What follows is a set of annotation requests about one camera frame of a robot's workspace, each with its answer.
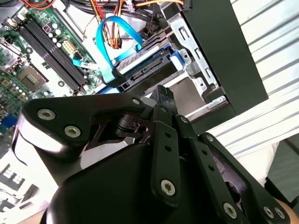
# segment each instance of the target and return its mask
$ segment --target white slotted panel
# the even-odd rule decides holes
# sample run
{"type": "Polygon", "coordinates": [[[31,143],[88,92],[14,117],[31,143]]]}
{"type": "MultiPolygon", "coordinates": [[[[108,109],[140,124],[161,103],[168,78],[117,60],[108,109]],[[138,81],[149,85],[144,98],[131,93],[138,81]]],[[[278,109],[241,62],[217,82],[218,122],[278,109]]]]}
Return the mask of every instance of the white slotted panel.
{"type": "Polygon", "coordinates": [[[231,3],[269,95],[269,100],[210,130],[238,158],[299,133],[299,2],[231,3]]]}

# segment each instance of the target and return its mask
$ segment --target circuit board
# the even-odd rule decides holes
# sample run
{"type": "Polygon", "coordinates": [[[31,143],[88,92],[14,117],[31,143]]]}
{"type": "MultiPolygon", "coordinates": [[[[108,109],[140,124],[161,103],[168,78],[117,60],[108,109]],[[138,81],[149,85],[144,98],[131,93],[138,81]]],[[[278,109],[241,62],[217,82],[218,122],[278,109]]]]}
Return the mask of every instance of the circuit board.
{"type": "MultiPolygon", "coordinates": [[[[79,43],[76,38],[72,36],[70,31],[60,23],[59,19],[56,17],[56,15],[53,13],[52,9],[46,9],[46,10],[36,10],[33,8],[28,9],[28,13],[35,18],[35,21],[40,24],[43,29],[49,28],[49,33],[53,32],[53,24],[57,24],[57,28],[55,31],[60,30],[61,34],[57,35],[56,37],[59,38],[60,42],[66,43],[69,42],[69,47],[71,49],[76,49],[76,51],[71,52],[66,50],[66,47],[62,47],[62,50],[70,55],[71,58],[74,56],[80,56],[80,60],[85,63],[93,63],[94,60],[91,58],[89,53],[86,51],[86,49],[83,47],[81,43],[79,43]]],[[[82,92],[83,95],[91,95],[93,94],[93,90],[99,85],[101,72],[100,70],[89,70],[88,74],[86,75],[89,80],[89,88],[88,90],[82,92]]]]}
{"type": "Polygon", "coordinates": [[[8,21],[0,30],[0,140],[9,145],[24,102],[92,95],[101,72],[72,64],[94,60],[52,9],[23,7],[8,21]]]}

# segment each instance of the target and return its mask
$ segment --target metal frame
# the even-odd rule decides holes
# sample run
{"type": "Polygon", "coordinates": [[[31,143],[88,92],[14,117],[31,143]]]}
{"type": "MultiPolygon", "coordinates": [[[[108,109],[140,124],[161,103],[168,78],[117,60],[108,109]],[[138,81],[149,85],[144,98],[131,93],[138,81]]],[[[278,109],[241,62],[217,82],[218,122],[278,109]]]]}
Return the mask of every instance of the metal frame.
{"type": "Polygon", "coordinates": [[[268,99],[230,0],[193,1],[183,12],[236,115],[268,99]]]}
{"type": "Polygon", "coordinates": [[[202,76],[190,76],[199,94],[207,103],[220,98],[229,102],[192,120],[198,134],[268,99],[229,0],[194,1],[188,11],[175,3],[160,6],[177,39],[200,67],[202,76]],[[207,91],[211,84],[215,86],[207,91]]]}

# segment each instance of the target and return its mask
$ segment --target ram slot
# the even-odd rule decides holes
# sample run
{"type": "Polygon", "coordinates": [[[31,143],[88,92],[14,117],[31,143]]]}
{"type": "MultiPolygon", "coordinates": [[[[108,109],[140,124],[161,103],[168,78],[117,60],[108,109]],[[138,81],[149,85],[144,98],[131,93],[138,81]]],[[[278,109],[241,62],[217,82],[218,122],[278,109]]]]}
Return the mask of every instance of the ram slot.
{"type": "Polygon", "coordinates": [[[65,81],[72,89],[78,90],[79,85],[61,68],[56,60],[48,54],[44,47],[27,30],[20,29],[20,35],[30,44],[30,46],[46,61],[46,63],[65,81]]]}
{"type": "Polygon", "coordinates": [[[59,49],[52,40],[45,34],[42,28],[35,21],[28,21],[27,25],[25,25],[34,36],[36,36],[41,43],[46,47],[48,51],[56,58],[60,64],[67,69],[69,74],[80,84],[85,85],[86,80],[83,77],[83,74],[72,64],[71,59],[59,49]]]}

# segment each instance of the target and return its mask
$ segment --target screw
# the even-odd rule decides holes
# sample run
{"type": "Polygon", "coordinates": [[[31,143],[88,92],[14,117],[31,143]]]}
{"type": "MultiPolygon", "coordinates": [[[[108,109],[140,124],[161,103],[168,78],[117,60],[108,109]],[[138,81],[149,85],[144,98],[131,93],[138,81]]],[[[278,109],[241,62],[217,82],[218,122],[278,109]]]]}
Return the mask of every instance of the screw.
{"type": "Polygon", "coordinates": [[[161,110],[165,113],[167,113],[167,109],[161,106],[161,110]]]}
{"type": "Polygon", "coordinates": [[[132,101],[133,101],[134,104],[137,104],[137,105],[140,104],[139,100],[137,100],[137,99],[132,99],[132,101]]]}
{"type": "Polygon", "coordinates": [[[282,219],[285,219],[284,213],[279,208],[275,208],[275,211],[282,219]]]}
{"type": "Polygon", "coordinates": [[[213,139],[212,136],[210,136],[210,135],[207,135],[206,138],[207,138],[209,141],[214,141],[214,139],[213,139]]]}
{"type": "Polygon", "coordinates": [[[67,126],[64,129],[64,132],[67,136],[69,136],[71,138],[77,138],[81,135],[80,129],[75,126],[67,126]]]}
{"type": "Polygon", "coordinates": [[[274,218],[273,212],[267,206],[264,206],[263,209],[270,218],[274,218]]]}
{"type": "Polygon", "coordinates": [[[37,112],[37,116],[43,120],[53,120],[56,117],[56,114],[48,109],[41,109],[37,112]]]}
{"type": "Polygon", "coordinates": [[[188,123],[188,122],[189,122],[188,119],[185,118],[185,117],[181,117],[181,120],[182,120],[183,122],[185,122],[185,123],[188,123]]]}
{"type": "Polygon", "coordinates": [[[161,188],[162,191],[164,191],[169,196],[174,196],[174,194],[176,193],[176,188],[169,180],[162,180],[161,188]]]}
{"type": "Polygon", "coordinates": [[[228,214],[229,217],[232,219],[237,218],[237,212],[235,211],[234,207],[229,203],[224,203],[223,208],[226,214],[228,214]]]}

